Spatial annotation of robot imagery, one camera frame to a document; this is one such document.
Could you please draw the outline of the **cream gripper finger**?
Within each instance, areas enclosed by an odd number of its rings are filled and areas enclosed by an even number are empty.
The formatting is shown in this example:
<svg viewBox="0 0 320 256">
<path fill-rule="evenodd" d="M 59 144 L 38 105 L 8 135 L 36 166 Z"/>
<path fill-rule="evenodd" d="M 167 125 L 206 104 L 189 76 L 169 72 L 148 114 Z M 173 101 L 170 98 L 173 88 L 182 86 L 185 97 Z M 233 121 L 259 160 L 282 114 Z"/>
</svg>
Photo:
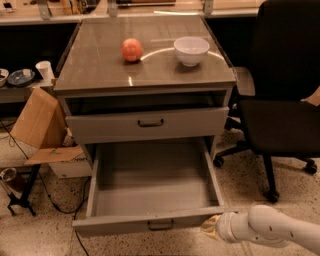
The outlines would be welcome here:
<svg viewBox="0 0 320 256">
<path fill-rule="evenodd" d="M 220 215 L 213 215 L 209 219 L 205 220 L 200 226 L 200 231 L 207 237 L 213 240 L 218 240 L 220 238 L 217 233 L 217 223 L 219 219 Z"/>
</svg>

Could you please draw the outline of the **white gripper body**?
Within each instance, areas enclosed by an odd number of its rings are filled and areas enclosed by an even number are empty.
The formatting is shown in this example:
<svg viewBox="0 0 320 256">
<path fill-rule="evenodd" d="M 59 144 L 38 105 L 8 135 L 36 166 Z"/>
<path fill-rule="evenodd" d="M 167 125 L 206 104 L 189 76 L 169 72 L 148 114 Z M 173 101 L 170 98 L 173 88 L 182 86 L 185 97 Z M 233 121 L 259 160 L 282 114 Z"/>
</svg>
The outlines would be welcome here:
<svg viewBox="0 0 320 256">
<path fill-rule="evenodd" d="M 248 215 L 245 213 L 223 213 L 216 224 L 216 231 L 223 241 L 238 243 L 250 235 Z"/>
</svg>

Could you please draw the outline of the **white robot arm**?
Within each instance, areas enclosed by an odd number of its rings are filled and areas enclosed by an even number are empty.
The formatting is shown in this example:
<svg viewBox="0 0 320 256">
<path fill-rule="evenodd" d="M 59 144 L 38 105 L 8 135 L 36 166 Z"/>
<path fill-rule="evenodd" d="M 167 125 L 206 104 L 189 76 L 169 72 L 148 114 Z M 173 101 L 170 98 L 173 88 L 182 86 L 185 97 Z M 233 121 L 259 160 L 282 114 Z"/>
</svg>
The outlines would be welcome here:
<svg viewBox="0 0 320 256">
<path fill-rule="evenodd" d="M 200 230 L 207 237 L 226 243 L 243 241 L 283 248 L 289 242 L 320 255 L 320 225 L 292 218 L 268 205 L 255 205 L 247 212 L 225 212 L 205 220 Z"/>
</svg>

